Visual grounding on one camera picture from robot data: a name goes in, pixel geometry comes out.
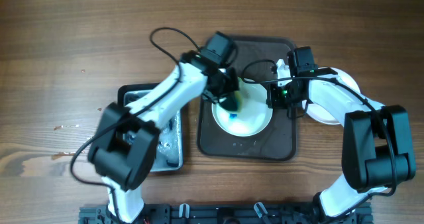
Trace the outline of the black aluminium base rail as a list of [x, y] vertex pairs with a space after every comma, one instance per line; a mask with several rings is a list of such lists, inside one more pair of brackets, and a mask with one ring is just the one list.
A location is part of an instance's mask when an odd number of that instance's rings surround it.
[[[181, 205], [145, 204], [141, 214], [133, 223], [177, 224], [177, 223], [320, 223], [318, 210], [312, 203], [294, 202], [258, 205]], [[266, 214], [259, 214], [262, 206]], [[107, 209], [107, 205], [81, 207], [79, 224], [118, 223]], [[363, 203], [347, 218], [331, 223], [374, 223], [370, 203]]]

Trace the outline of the green yellow sponge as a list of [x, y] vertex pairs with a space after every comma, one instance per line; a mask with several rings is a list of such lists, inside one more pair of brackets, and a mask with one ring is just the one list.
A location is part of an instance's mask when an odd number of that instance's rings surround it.
[[242, 106], [242, 95], [240, 91], [230, 92], [224, 98], [220, 98], [219, 106], [228, 112], [239, 112]]

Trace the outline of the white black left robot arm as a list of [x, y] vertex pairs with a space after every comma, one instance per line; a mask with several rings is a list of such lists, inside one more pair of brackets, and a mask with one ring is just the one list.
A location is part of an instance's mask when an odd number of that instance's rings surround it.
[[133, 223], [144, 209], [140, 186], [153, 166], [160, 131], [183, 106], [200, 96], [214, 103], [229, 97], [228, 109], [238, 109], [238, 78], [227, 69], [231, 55], [207, 48], [186, 52], [150, 93], [126, 106], [107, 106], [87, 159], [109, 190], [108, 209], [117, 221]]

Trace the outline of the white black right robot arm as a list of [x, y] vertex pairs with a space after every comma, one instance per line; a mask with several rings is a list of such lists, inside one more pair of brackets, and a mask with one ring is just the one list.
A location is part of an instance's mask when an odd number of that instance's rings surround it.
[[332, 68], [278, 69], [271, 107], [316, 104], [343, 126], [342, 174], [315, 196], [319, 218], [344, 219], [374, 196], [389, 197], [416, 173], [407, 111], [385, 106], [349, 87]]

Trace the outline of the dark brown serving tray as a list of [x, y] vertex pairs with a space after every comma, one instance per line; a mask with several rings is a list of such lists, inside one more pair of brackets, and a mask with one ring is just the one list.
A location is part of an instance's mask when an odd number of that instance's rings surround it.
[[[232, 67], [240, 74], [249, 63], [259, 59], [287, 62], [287, 53], [296, 45], [287, 38], [232, 35], [238, 56]], [[200, 101], [197, 126], [197, 147], [205, 155], [231, 158], [254, 158], [283, 162], [291, 159], [297, 149], [295, 113], [285, 109], [272, 113], [270, 123], [259, 133], [237, 137], [224, 131], [213, 117], [213, 104]]]

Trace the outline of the black soapy water tray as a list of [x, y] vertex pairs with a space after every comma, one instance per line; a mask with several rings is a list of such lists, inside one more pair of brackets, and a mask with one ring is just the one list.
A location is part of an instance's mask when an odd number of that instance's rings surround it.
[[[126, 106], [150, 93], [157, 85], [158, 83], [123, 85], [117, 92], [118, 104]], [[182, 116], [181, 111], [178, 111], [160, 133], [156, 158], [150, 171], [172, 172], [180, 169], [183, 163]]]

